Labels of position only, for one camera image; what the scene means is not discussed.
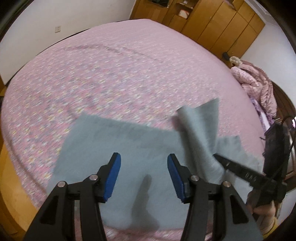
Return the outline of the right hand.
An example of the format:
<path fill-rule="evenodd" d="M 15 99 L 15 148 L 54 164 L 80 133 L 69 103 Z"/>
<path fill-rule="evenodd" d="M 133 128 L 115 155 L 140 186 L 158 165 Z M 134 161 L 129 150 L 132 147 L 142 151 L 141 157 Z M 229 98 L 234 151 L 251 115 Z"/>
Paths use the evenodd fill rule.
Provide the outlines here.
<path fill-rule="evenodd" d="M 261 221 L 259 221 L 259 229 L 263 235 L 267 235 L 276 225 L 276 208 L 274 201 L 270 204 L 255 207 L 255 198 L 249 193 L 247 197 L 246 207 L 251 214 L 259 215 Z"/>

